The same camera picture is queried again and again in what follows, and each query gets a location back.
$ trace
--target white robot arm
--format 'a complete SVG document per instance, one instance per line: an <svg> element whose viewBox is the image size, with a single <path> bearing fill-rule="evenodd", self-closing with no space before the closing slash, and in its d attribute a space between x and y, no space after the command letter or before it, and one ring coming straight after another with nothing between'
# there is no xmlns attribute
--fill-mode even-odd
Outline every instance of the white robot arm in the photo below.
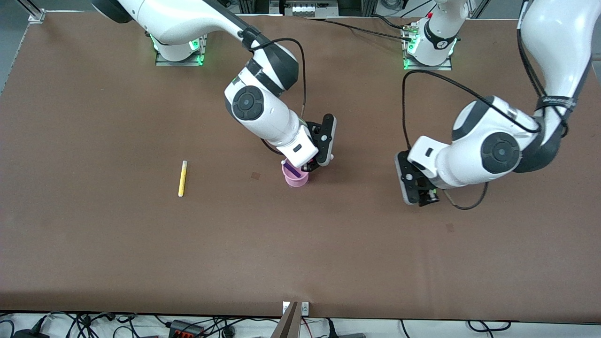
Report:
<svg viewBox="0 0 601 338"><path fill-rule="evenodd" d="M418 36L407 54L427 66L442 64L457 42L457 33L468 18L467 0L435 0L436 6L428 17L411 26L418 28Z"/></svg>
<svg viewBox="0 0 601 338"><path fill-rule="evenodd" d="M544 94L534 115L498 97L487 97L488 103L473 101L459 113L450 145L419 137L410 151L395 158L407 204L437 201L436 188L485 183L511 171L538 170L555 158L590 68L601 0L535 0L525 14L524 10L523 42L545 77Z"/></svg>
<svg viewBox="0 0 601 338"><path fill-rule="evenodd" d="M307 124L282 102L280 95L298 79L292 53L272 43L216 0L92 0L118 23L135 20L153 38L165 59L180 61L194 50L189 42L213 31L225 31L253 51L253 57L225 89L225 106L233 118L275 146L295 167L311 171L328 165L336 119Z"/></svg>

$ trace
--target green led light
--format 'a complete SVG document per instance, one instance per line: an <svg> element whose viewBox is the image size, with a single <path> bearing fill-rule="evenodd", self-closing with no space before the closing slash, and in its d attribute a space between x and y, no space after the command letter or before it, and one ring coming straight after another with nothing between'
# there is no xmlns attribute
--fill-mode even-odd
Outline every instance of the green led light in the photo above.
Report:
<svg viewBox="0 0 601 338"><path fill-rule="evenodd" d="M196 56L196 62L198 62L199 66L202 66L204 64L204 54L197 55Z"/></svg>

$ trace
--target metal bracket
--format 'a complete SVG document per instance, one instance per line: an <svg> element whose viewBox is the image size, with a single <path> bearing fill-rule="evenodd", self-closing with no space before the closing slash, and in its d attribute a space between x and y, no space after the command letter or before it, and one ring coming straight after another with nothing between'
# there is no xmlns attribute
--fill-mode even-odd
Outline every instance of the metal bracket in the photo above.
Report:
<svg viewBox="0 0 601 338"><path fill-rule="evenodd" d="M194 46L196 51L190 54L189 57L178 61L168 61L160 53L156 52L156 58L154 60L155 66L183 66L183 67L196 67L204 64L204 54L207 50L207 35L203 35L200 38L192 41L191 43L198 44Z"/></svg>
<svg viewBox="0 0 601 338"><path fill-rule="evenodd" d="M309 314L309 302L284 302L284 314L271 338L299 338L303 313Z"/></svg>
<svg viewBox="0 0 601 338"><path fill-rule="evenodd" d="M40 9L40 15L38 17L34 17L32 15L29 16L29 23L42 23L46 18L46 10L44 8Z"/></svg>
<svg viewBox="0 0 601 338"><path fill-rule="evenodd" d="M286 310L290 306L290 302L282 303L282 315L286 313ZM300 304L300 315L303 317L309 316L309 302L302 302Z"/></svg>
<svg viewBox="0 0 601 338"><path fill-rule="evenodd" d="M30 23L42 23L44 21L44 16L46 15L46 11L44 8L37 7L31 0L15 0L24 10L29 13L29 22Z"/></svg>

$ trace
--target table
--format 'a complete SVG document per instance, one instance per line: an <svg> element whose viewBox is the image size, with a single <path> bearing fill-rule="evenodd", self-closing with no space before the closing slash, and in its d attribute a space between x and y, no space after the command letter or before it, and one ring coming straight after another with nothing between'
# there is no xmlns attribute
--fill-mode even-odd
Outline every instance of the table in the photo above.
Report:
<svg viewBox="0 0 601 338"><path fill-rule="evenodd" d="M311 316L601 321L594 76L548 168L492 182L472 211L410 207L393 161L404 150L399 42L245 19L303 44L305 118L338 118L331 165L289 188L280 158L229 116L223 89L250 55L228 35L209 35L202 67L156 67L135 23L48 13L0 96L0 307L278 316L281 301L301 300ZM515 22L469 20L461 36L444 74L531 112ZM408 81L410 139L450 141L472 98ZM301 83L282 99L299 111ZM451 193L471 204L480 189Z"/></svg>

